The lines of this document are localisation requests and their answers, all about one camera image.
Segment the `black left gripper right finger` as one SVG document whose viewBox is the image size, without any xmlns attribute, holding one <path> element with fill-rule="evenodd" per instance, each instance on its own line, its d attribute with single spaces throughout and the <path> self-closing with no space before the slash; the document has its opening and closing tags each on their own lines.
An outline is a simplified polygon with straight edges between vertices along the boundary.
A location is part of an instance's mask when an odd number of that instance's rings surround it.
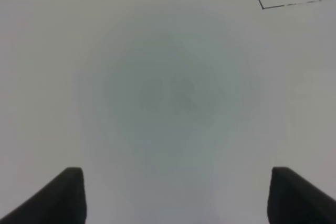
<svg viewBox="0 0 336 224">
<path fill-rule="evenodd" d="M 273 167 L 269 223 L 335 223 L 335 200 L 288 167 Z"/>
</svg>

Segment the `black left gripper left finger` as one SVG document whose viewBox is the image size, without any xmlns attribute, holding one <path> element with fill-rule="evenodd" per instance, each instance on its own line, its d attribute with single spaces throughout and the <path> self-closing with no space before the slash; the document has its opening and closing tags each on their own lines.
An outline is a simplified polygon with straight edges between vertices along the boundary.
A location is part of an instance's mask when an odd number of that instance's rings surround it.
<svg viewBox="0 0 336 224">
<path fill-rule="evenodd" d="M 68 167 L 40 191 L 1 218 L 1 223 L 85 223 L 87 202 L 80 167 Z"/>
</svg>

